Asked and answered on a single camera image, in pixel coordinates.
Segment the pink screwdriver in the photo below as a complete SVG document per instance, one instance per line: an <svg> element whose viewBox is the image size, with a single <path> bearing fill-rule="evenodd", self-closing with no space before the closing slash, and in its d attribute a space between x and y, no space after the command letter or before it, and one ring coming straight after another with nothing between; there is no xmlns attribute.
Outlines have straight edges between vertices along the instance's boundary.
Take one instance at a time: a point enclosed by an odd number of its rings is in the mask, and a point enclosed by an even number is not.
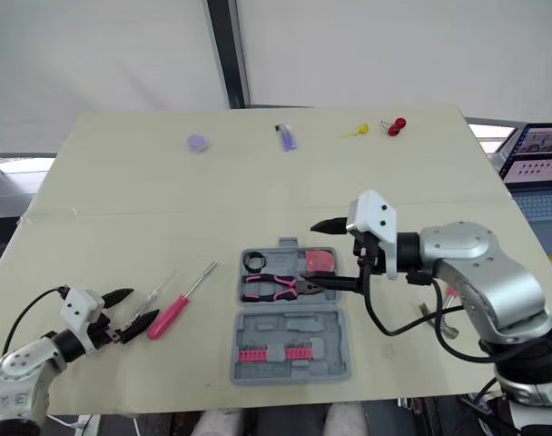
<svg viewBox="0 0 552 436"><path fill-rule="evenodd" d="M189 303L190 294L195 291L195 289L203 281L205 276L211 273L213 271L213 268L215 268L217 264L217 262L213 262L210 266L208 266L203 272L202 276L197 279L197 282L193 284L189 291L185 295L180 295L177 300L172 302L169 307L167 307L167 309L165 309L163 313L159 315L159 318L157 318L147 330L147 336L149 337L149 339L159 339L161 335L165 333L169 326L173 324L173 321L175 321L175 319L182 312L183 308Z"/></svg>

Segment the yellow pushpin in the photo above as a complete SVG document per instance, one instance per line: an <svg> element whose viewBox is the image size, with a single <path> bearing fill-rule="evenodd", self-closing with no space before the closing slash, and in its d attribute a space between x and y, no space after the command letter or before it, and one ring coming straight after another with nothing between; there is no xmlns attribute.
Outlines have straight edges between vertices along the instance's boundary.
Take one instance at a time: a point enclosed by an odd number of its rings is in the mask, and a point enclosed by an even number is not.
<svg viewBox="0 0 552 436"><path fill-rule="evenodd" d="M348 138L349 136L357 136L358 134L365 134L369 131L368 124L361 124L357 130L348 132L347 134L342 134L340 138Z"/></svg>

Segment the beige table surface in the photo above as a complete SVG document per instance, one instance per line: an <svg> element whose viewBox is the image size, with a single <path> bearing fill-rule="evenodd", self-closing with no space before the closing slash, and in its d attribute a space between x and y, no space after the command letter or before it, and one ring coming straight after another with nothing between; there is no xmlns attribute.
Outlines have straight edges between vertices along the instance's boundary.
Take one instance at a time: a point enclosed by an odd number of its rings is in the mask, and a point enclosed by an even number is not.
<svg viewBox="0 0 552 436"><path fill-rule="evenodd" d="M379 119L405 116L388 138ZM273 125L289 121L299 149L280 150ZM338 135L369 122L371 133ZM205 134L212 147L189 154L185 138ZM552 266L463 118L452 106L361 109L89 114L52 171L0 262L0 350L15 316L38 293L61 283L136 292L109 310L126 321L155 284L180 271L156 306L184 291L211 262L216 271L182 318L156 342L110 345L71 364L51 389L52 413L187 411L287 403L354 401L476 391L491 365L459 361L428 326L396 338L379 333L361 297L343 295L352 375L334 383L235 386L230 382L239 255L281 236L333 246L340 272L357 271L349 236L308 232L346 214L366 189L397 208L400 231L468 220L483 223L505 251L547 291ZM390 327L433 304L430 288L375 277L373 299ZM28 314L13 342L60 330L61 301L48 297ZM464 313L448 316L462 333L454 345L480 354Z"/></svg>

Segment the pliers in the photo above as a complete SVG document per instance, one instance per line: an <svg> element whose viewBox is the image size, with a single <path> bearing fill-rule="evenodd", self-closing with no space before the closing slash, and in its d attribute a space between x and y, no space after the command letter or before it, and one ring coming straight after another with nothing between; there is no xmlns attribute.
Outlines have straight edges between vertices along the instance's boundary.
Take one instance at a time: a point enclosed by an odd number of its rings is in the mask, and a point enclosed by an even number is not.
<svg viewBox="0 0 552 436"><path fill-rule="evenodd" d="M296 277L291 275L274 274L254 274L244 275L241 280L244 283L277 283L286 286L283 291L278 291L270 295L258 295L257 293L245 293L241 300L243 302L276 302L278 300L296 300L300 294L309 295L324 290L322 286L312 282L299 282Z"/></svg>

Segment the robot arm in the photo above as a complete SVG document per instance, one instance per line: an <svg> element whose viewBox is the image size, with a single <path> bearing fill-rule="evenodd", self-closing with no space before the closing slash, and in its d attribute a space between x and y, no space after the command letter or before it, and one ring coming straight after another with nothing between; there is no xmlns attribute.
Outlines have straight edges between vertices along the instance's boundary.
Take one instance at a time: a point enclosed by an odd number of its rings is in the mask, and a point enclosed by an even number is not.
<svg viewBox="0 0 552 436"><path fill-rule="evenodd" d="M360 277L317 275L308 280L362 293L367 305L369 273L386 273L395 280L397 273L414 272L447 282L459 292L480 348L489 355L475 361L495 363L498 382L514 401L552 406L552 319L544 293L535 277L500 249L490 230L458 222L397 233L397 213L373 191L350 205L347 218L324 221L311 230L354 236Z"/></svg>
<svg viewBox="0 0 552 436"><path fill-rule="evenodd" d="M69 362L91 354L110 342L127 343L144 332L159 311L148 312L124 330L109 327L102 313L123 300L132 290L123 289L100 297L92 291L64 288L62 317L68 326L0 359L0 435L38 435L49 404L50 383Z"/></svg>

